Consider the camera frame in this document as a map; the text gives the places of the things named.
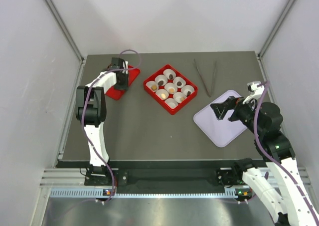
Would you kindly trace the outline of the red box lid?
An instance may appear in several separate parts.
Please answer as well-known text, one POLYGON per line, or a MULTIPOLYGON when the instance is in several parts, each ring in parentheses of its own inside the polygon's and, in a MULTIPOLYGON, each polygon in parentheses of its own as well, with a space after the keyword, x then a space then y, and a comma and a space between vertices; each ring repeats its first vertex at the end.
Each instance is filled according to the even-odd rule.
MULTIPOLYGON (((140 74, 139 69, 133 69, 131 65, 129 65, 129 72, 128 72, 128 87, 135 81, 135 79, 140 74)), ((121 97, 127 92, 127 90, 117 90, 114 86, 112 86, 108 91, 105 93, 106 96, 113 100, 120 100, 121 97)))

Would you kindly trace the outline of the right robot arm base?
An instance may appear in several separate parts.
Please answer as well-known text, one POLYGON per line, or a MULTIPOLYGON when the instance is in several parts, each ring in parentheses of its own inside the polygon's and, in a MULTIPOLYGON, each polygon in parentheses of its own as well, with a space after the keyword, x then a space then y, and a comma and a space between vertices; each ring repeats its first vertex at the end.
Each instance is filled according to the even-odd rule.
POLYGON ((220 185, 231 188, 232 186, 244 185, 243 173, 250 168, 256 168, 250 158, 235 161, 230 168, 216 170, 216 177, 220 185))

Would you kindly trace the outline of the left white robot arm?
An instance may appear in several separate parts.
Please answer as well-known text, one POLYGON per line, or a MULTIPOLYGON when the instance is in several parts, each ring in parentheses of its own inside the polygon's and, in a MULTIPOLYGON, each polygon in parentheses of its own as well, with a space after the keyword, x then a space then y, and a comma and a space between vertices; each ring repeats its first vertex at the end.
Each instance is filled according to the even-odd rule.
POLYGON ((104 167, 109 161, 103 133, 107 116, 105 93, 112 87, 128 89, 128 79, 128 63, 113 57, 96 79, 76 89, 75 115, 87 137, 93 167, 104 167))

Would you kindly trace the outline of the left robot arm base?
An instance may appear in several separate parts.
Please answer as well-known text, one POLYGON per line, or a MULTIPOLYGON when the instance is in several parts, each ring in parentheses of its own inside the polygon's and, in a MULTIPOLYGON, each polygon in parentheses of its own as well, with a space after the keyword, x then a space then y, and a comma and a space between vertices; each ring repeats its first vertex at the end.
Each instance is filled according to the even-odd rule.
POLYGON ((112 169, 113 178, 106 166, 95 167, 90 165, 86 168, 85 186, 124 186, 127 184, 128 171, 120 169, 112 169))

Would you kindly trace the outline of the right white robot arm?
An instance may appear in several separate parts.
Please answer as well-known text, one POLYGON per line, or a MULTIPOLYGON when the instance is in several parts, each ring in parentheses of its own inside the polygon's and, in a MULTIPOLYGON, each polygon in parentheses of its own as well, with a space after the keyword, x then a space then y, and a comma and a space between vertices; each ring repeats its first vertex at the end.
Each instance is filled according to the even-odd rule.
POLYGON ((242 97, 230 96, 222 103, 210 104, 210 108, 217 120, 223 120, 226 113, 232 111, 228 121, 240 121, 256 133, 256 149, 274 176, 278 189, 270 185, 250 158, 234 163, 234 181, 245 183, 253 190, 276 226, 317 226, 319 215, 304 187, 296 155, 290 141, 280 130, 283 117, 279 107, 271 102, 262 103, 255 122, 257 100, 251 99, 246 104, 243 101, 242 97))

